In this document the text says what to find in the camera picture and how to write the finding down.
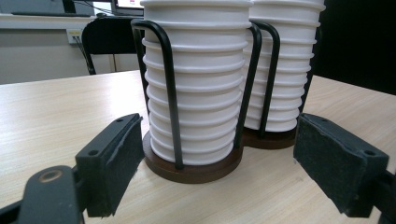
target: chair backrest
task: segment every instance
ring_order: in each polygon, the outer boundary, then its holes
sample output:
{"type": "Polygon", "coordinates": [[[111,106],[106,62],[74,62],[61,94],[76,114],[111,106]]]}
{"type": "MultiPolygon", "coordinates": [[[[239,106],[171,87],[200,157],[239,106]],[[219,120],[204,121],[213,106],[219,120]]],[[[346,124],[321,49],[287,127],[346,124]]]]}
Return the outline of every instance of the chair backrest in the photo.
{"type": "Polygon", "coordinates": [[[104,17],[91,21],[82,31],[82,46],[90,75],[96,75],[91,54],[135,54],[132,18],[104,17]]]}

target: white ribbed cylinder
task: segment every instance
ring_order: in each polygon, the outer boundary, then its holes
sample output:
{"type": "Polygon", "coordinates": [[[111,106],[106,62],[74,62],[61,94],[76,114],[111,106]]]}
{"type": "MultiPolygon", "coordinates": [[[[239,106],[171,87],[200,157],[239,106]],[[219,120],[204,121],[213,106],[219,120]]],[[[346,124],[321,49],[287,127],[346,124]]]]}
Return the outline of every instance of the white ribbed cylinder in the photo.
{"type": "MultiPolygon", "coordinates": [[[[276,68],[276,81],[265,131],[287,132],[297,125],[298,107],[302,104],[306,72],[310,68],[315,34],[320,26],[318,18],[325,9],[323,1],[315,0],[254,0],[249,17],[273,25],[279,33],[280,52],[276,68]]],[[[271,60],[272,38],[262,31],[262,52],[255,76],[245,127],[260,128],[262,107],[271,60]]],[[[252,49],[252,36],[247,35],[246,56],[252,49]]],[[[247,73],[246,61],[244,74],[247,73]]]]}
{"type": "MultiPolygon", "coordinates": [[[[142,0],[145,20],[169,36],[175,67],[183,162],[207,165],[233,149],[248,45],[249,0],[142,0]]],[[[157,37],[146,31],[151,148],[175,161],[163,55],[157,37]]]]}

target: desk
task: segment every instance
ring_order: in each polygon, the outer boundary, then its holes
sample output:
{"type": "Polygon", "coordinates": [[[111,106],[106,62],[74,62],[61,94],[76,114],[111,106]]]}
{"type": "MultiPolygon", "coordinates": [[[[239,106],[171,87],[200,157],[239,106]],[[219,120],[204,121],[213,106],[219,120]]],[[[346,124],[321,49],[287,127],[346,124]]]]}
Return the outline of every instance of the desk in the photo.
{"type": "Polygon", "coordinates": [[[0,13],[0,29],[84,29],[96,17],[36,17],[0,13]]]}
{"type": "MultiPolygon", "coordinates": [[[[137,71],[0,86],[0,207],[20,200],[27,179],[74,156],[113,119],[140,113],[137,71]]],[[[396,169],[396,96],[314,77],[304,112],[322,116],[390,155],[396,169]]],[[[142,162],[114,217],[87,223],[376,223],[340,215],[293,161],[292,147],[246,147],[239,166],[215,182],[174,183],[142,162]]]]}

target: black metal wire holder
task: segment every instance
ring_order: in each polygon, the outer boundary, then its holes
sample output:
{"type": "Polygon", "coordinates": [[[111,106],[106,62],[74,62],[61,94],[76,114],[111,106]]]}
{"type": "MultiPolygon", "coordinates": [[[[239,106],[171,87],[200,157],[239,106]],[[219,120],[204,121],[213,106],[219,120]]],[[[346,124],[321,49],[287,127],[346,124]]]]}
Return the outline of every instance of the black metal wire holder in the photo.
{"type": "Polygon", "coordinates": [[[261,30],[268,32],[273,39],[271,62],[270,62],[269,70],[268,70],[268,78],[267,78],[267,86],[265,89],[264,103],[262,106],[262,118],[261,118],[261,122],[260,122],[260,129],[258,131],[259,138],[263,139],[265,137],[265,127],[267,125],[268,113],[269,113],[272,93],[273,93],[273,89],[274,89],[274,83],[275,83],[275,77],[276,77],[276,67],[277,67],[277,61],[279,58],[279,51],[280,51],[280,37],[279,37],[279,33],[277,32],[276,28],[273,25],[266,23],[266,22],[262,22],[262,21],[251,20],[251,22],[256,24],[261,30]]]}
{"type": "Polygon", "coordinates": [[[300,113],[303,113],[304,106],[305,106],[305,101],[306,97],[308,96],[308,91],[309,88],[311,87],[311,82],[312,82],[312,77],[316,73],[317,69],[317,63],[318,63],[318,56],[320,53],[320,48],[322,45],[322,38],[323,38],[323,33],[320,27],[317,28],[316,36],[315,39],[317,40],[317,43],[314,45],[312,52],[314,53],[314,57],[309,61],[309,65],[311,66],[311,70],[308,71],[307,73],[307,81],[304,85],[304,95],[301,97],[303,100],[303,103],[300,105],[299,110],[300,113]]]}
{"type": "MultiPolygon", "coordinates": [[[[173,145],[175,151],[175,168],[178,170],[182,170],[184,167],[184,163],[183,163],[183,155],[181,151],[180,125],[179,125],[178,110],[177,110],[175,69],[173,63],[171,42],[165,30],[160,25],[158,25],[153,21],[132,20],[131,26],[134,33],[134,43],[136,45],[136,49],[139,49],[136,51],[137,57],[139,58],[139,62],[143,62],[143,57],[144,57],[140,30],[150,29],[150,31],[152,31],[160,41],[161,48],[163,50],[163,66],[165,71],[169,114],[170,114],[170,120],[172,126],[172,138],[173,138],[173,145]]],[[[144,69],[143,71],[142,67],[140,67],[140,72],[142,74],[143,72],[146,72],[146,69],[144,69]]]]}
{"type": "MultiPolygon", "coordinates": [[[[165,71],[166,89],[168,94],[169,112],[170,112],[172,136],[173,136],[174,151],[175,151],[175,167],[178,170],[181,170],[184,167],[184,163],[182,158],[182,149],[181,149],[181,140],[180,140],[180,126],[179,126],[178,110],[177,110],[175,70],[174,70],[171,42],[165,30],[154,21],[133,20],[131,21],[131,26],[134,33],[134,43],[137,50],[137,57],[139,60],[140,73],[142,78],[144,78],[144,73],[146,72],[146,66],[141,65],[140,63],[140,62],[143,63],[143,57],[144,57],[140,30],[150,29],[160,41],[161,48],[163,50],[163,64],[165,71]]],[[[240,147],[241,145],[242,131],[244,129],[246,113],[248,111],[248,101],[250,99],[251,89],[253,87],[257,64],[259,61],[260,51],[262,48],[262,33],[258,28],[258,26],[254,23],[251,23],[251,26],[248,29],[253,33],[254,36],[253,50],[250,59],[249,69],[247,72],[247,83],[245,86],[244,96],[242,99],[241,109],[238,117],[238,123],[236,125],[233,147],[240,147]]]]}

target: brown circular base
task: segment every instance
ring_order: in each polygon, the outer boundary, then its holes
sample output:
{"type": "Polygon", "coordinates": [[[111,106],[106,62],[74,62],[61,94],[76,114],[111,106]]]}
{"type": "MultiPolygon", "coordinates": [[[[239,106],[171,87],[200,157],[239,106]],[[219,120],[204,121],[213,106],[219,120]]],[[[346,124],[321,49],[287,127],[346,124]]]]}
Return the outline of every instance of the brown circular base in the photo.
{"type": "Polygon", "coordinates": [[[243,147],[234,148],[222,161],[209,165],[185,165],[182,170],[175,168],[175,164],[157,156],[151,148],[150,133],[143,138],[143,150],[148,167],[157,175],[184,184],[203,184],[218,180],[232,172],[242,159],[243,147]]]}
{"type": "Polygon", "coordinates": [[[296,130],[297,128],[283,133],[265,133],[264,138],[259,138],[257,130],[245,128],[242,132],[242,141],[245,147],[282,149],[294,145],[296,130]]]}

